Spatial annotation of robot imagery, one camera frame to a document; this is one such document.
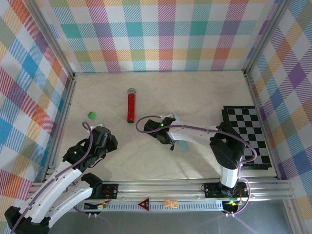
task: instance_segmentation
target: red cylinder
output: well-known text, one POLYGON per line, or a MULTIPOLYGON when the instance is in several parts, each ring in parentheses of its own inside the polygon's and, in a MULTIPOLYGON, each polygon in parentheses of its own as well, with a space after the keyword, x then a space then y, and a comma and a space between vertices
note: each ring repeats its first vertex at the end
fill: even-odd
POLYGON ((128 89, 128 123, 135 122, 135 107, 136 107, 136 90, 134 88, 128 89))

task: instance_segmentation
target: white marble floor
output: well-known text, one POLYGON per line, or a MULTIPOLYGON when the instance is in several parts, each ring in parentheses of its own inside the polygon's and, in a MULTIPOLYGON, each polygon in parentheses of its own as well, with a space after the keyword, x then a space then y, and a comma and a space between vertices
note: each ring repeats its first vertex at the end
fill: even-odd
MULTIPOLYGON (((219 178, 221 168, 209 147, 189 150, 162 145, 127 123, 127 90, 136 89, 136 119, 174 113, 198 125, 218 125, 224 105, 252 105, 241 71, 150 72, 77 76, 58 163, 67 149, 88 137, 81 123, 102 122, 118 140, 118 149, 88 169, 103 180, 219 178), (90 111, 96 120, 89 120, 90 111)), ((245 170, 242 176, 274 176, 274 170, 245 170)))

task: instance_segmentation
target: green cube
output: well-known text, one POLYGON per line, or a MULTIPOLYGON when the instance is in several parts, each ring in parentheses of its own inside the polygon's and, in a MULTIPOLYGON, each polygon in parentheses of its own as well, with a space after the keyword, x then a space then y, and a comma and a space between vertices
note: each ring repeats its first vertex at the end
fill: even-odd
POLYGON ((95 119, 97 117, 96 113, 90 111, 90 113, 88 114, 89 119, 95 119))

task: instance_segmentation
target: red triangle sticker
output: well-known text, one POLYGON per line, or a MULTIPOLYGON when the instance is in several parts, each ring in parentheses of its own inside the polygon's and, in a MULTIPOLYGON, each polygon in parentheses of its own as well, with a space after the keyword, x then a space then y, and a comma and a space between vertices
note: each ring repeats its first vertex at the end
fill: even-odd
POLYGON ((141 201, 138 205, 147 211, 150 211, 150 198, 148 197, 147 199, 141 201))

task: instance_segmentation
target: metal frame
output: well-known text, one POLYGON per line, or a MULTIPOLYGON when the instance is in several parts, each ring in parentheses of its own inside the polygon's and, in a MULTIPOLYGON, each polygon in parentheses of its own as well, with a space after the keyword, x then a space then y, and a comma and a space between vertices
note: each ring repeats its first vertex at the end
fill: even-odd
MULTIPOLYGON (((288 180, 274 177, 251 177, 251 200, 263 201, 274 199, 293 199, 294 193, 288 180)), ((205 198, 202 190, 204 183, 218 183, 220 179, 166 179, 166 180, 131 180, 107 181, 105 184, 118 184, 117 202, 140 202, 149 197, 152 202, 163 202, 165 199, 178 201, 228 201, 230 198, 205 198)), ((42 183, 34 183, 30 195, 35 193, 42 183)))
MULTIPOLYGON (((90 210, 86 209, 84 202, 79 203, 76 206, 77 209, 84 212, 111 212, 111 211, 135 211, 135 212, 146 212, 137 202, 133 201, 122 201, 115 202, 110 201, 110 205, 104 210, 90 210)), ((179 201, 177 208, 170 208, 164 206, 164 202, 152 201, 150 202, 149 211, 151 212, 181 212, 181 211, 223 211, 222 201, 179 201)))
POLYGON ((69 113, 73 93, 74 93, 75 86, 76 86, 76 80, 75 80, 74 71, 72 70, 69 62, 67 61, 66 56, 63 53, 63 50, 60 48, 56 38, 54 37, 50 27, 48 26, 46 20, 44 19, 43 15, 41 14, 41 11, 38 8, 37 4, 33 0, 24 0, 24 3, 26 5, 26 7, 28 8, 30 14, 34 18, 35 22, 37 23, 40 31, 42 32, 45 39, 47 40, 48 44, 52 48, 54 54, 56 55, 56 57, 60 61, 63 69, 71 77, 70 83, 69 83, 68 89, 67 89, 67 95, 66 95, 64 107, 63 107, 63 109, 59 115, 59 121, 58 121, 58 126, 56 129, 56 134, 52 139, 52 146, 49 149, 48 160, 46 161, 46 163, 43 167, 43 173, 41 174, 41 177, 39 178, 40 181, 43 181, 45 176, 46 176, 49 165, 55 165, 56 164, 55 158, 58 155, 59 145, 62 141, 65 121, 66 121, 68 113, 69 113))
POLYGON ((259 44, 257 45, 252 57, 250 58, 250 62, 246 67, 245 73, 249 74, 249 72, 254 68, 257 61, 260 58, 260 55, 262 54, 265 46, 271 39, 271 36, 273 35, 278 23, 280 22, 281 18, 283 17, 285 11, 287 10, 289 4, 292 0, 280 0, 279 5, 277 6, 277 9, 269 22, 259 44))
POLYGON ((50 27, 48 26, 47 22, 45 21, 43 15, 41 14, 40 9, 38 8, 37 4, 33 0, 24 0, 26 7, 28 8, 30 14, 34 18, 35 22, 37 23, 40 31, 44 35, 45 39, 47 40, 48 44, 52 48, 54 54, 60 61, 63 68, 66 72, 74 79, 75 73, 72 70, 69 62, 66 59, 65 54, 63 53, 62 49, 60 48, 56 38, 54 37, 50 27))
MULTIPOLYGON (((247 82, 247 87, 249 89, 249 92, 250 92, 250 95, 253 99, 253 103, 256 107, 256 111, 257 111, 257 114, 258 114, 258 117, 259 117, 259 122, 260 122, 260 127, 261 127, 261 130, 263 132, 263 137, 264 137, 264 140, 266 142, 266 145, 267 145, 267 149, 268 149, 268 152, 269 152, 269 156, 270 158, 272 159, 272 165, 273 167, 275 168, 275 171, 276 171, 276 174, 278 176, 278 178, 282 178, 282 175, 278 169, 278 166, 277 166, 277 162, 275 160, 275 158, 272 156, 272 152, 273 152, 273 149, 269 143, 269 136, 267 134, 267 132, 265 131, 265 127, 264 127, 264 124, 263 124, 263 119, 262 119, 262 115, 260 113, 260 109, 259 109, 259 106, 256 102, 256 98, 255 98, 255 95, 252 91, 252 84, 250 83, 250 80, 249 80, 249 75, 246 74, 245 72, 243 72, 244 76, 245 76, 245 79, 246 79, 246 82, 247 82)), ((302 217, 302 214, 300 213, 299 211, 299 207, 298 207, 298 204, 296 202, 295 199, 283 199, 283 202, 284 202, 284 206, 285 206, 285 210, 286 210, 286 214, 287 214, 287 217, 288 217, 288 220, 290 222, 290 225, 291 225, 291 228, 292 228, 292 231, 293 233, 296 233, 296 234, 307 234, 308 233, 308 229, 307 229, 307 226, 305 225, 305 222, 304 222, 304 219, 302 217)))
MULTIPOLYGON (((250 63, 248 64, 245 77, 248 83, 248 88, 253 98, 254 104, 257 107, 255 102, 254 94, 251 90, 251 84, 248 81, 248 73, 254 68, 256 62, 258 61, 261 53, 263 52, 267 42, 270 40, 275 28, 277 27, 280 19, 285 13, 287 7, 289 6, 291 0, 282 0, 270 21, 266 32, 264 33, 259 45, 257 46, 250 63)), ((63 68, 71 76, 71 81, 68 88, 68 93, 64 108, 60 114, 59 125, 56 131, 56 135, 48 156, 49 160, 47 161, 44 167, 44 173, 42 173, 42 181, 47 179, 49 175, 52 174, 56 165, 56 156, 59 152, 59 145, 63 137, 63 130, 67 116, 69 114, 69 109, 71 106, 71 100, 76 86, 75 73, 71 69, 69 62, 66 59, 65 54, 62 49, 59 47, 57 40, 55 39, 52 31, 50 30, 47 22, 41 14, 41 11, 38 9, 38 6, 33 0, 24 0, 25 5, 28 10, 34 17, 36 23, 38 24, 40 30, 45 36, 47 42, 51 46, 52 50, 56 54, 57 58, 61 62, 63 68)), ((264 130, 263 120, 261 119, 261 128, 264 130)), ((264 137, 266 143, 268 143, 268 136, 265 131, 264 137)), ((272 152, 271 146, 267 144, 269 154, 272 152)), ((272 163, 275 167, 277 175, 281 177, 280 172, 277 170, 277 164, 273 157, 272 163)), ((294 233, 308 233, 302 216, 299 212, 298 205, 294 200, 294 192, 288 180, 278 180, 277 178, 249 178, 252 186, 252 201, 256 200, 271 200, 271 199, 282 199, 285 204, 286 212, 291 223, 291 227, 294 233)), ((112 181, 109 183, 118 183, 118 197, 116 201, 118 204, 127 205, 129 202, 140 202, 143 198, 147 196, 151 197, 152 202, 160 202, 166 198, 178 199, 181 202, 190 201, 197 204, 208 201, 216 200, 229 200, 229 199, 206 199, 204 192, 201 189, 201 185, 206 182, 219 182, 219 179, 181 179, 181 180, 141 180, 141 181, 112 181)), ((33 183, 30 195, 33 194, 42 183, 33 183)))

